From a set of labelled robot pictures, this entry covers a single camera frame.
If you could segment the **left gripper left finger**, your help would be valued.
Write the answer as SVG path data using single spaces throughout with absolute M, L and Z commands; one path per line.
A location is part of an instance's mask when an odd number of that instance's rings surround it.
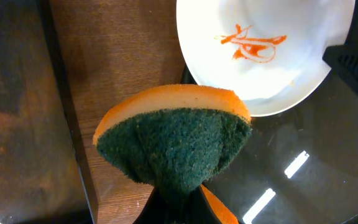
M 154 188 L 134 224 L 164 224 L 167 215 L 168 205 L 161 197 L 159 190 Z

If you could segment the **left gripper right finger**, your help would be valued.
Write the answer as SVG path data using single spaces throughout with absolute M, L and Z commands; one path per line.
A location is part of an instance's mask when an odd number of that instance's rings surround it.
M 186 204 L 187 224 L 221 224 L 209 205 L 201 185 L 190 194 Z

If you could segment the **orange green scrub sponge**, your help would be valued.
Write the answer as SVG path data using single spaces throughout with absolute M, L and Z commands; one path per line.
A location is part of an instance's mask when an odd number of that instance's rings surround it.
M 129 179 L 159 190 L 166 223 L 186 223 L 192 191 L 226 169 L 251 132 L 249 110 L 232 90 L 172 84 L 111 108 L 93 146 Z

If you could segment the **cream plate top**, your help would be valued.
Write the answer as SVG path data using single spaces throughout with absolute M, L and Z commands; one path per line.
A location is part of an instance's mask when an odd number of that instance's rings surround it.
M 232 90 L 254 117 L 292 108 L 330 72 L 355 0 L 178 0 L 177 31 L 199 85 Z

